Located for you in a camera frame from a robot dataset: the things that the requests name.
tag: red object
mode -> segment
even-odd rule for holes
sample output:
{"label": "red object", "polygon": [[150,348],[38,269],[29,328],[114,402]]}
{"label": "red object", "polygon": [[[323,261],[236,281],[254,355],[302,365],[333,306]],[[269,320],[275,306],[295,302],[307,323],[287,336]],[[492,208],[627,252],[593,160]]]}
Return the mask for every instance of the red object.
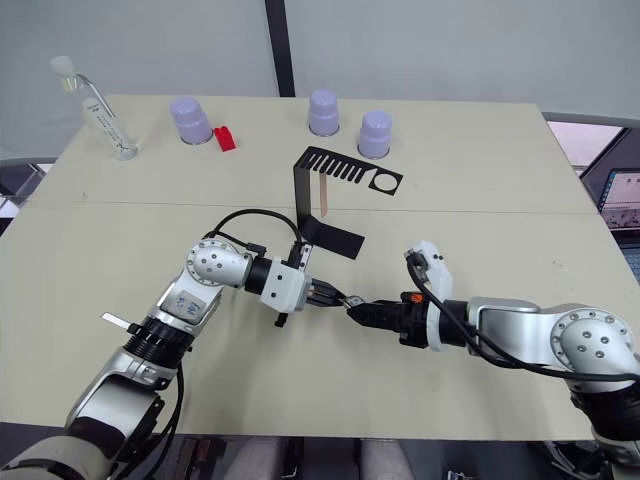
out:
{"label": "red object", "polygon": [[233,141],[233,137],[231,136],[231,130],[227,127],[214,128],[213,134],[216,136],[216,140],[218,140],[218,145],[223,152],[227,150],[233,150],[236,148],[236,144]]}

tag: white wall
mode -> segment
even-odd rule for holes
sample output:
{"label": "white wall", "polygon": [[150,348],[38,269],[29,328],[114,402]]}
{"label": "white wall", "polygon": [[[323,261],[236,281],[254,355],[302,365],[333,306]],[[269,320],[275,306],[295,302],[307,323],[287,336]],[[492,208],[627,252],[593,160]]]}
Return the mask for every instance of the white wall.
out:
{"label": "white wall", "polygon": [[105,93],[277,95],[262,0],[0,0],[0,160],[56,156],[80,125],[57,55]]}
{"label": "white wall", "polygon": [[328,87],[342,97],[535,102],[640,126],[637,0],[286,6],[300,96]]}

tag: circular hole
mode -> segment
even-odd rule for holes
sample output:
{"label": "circular hole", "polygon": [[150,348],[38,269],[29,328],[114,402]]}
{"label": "circular hole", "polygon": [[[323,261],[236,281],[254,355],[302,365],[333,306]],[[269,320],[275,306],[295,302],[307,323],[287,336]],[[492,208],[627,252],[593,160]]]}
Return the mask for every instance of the circular hole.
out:
{"label": "circular hole", "polygon": [[384,190],[385,192],[390,192],[398,186],[398,180],[396,180],[393,175],[389,175],[388,173],[381,173],[379,175],[376,175],[373,179],[373,183],[376,188]]}

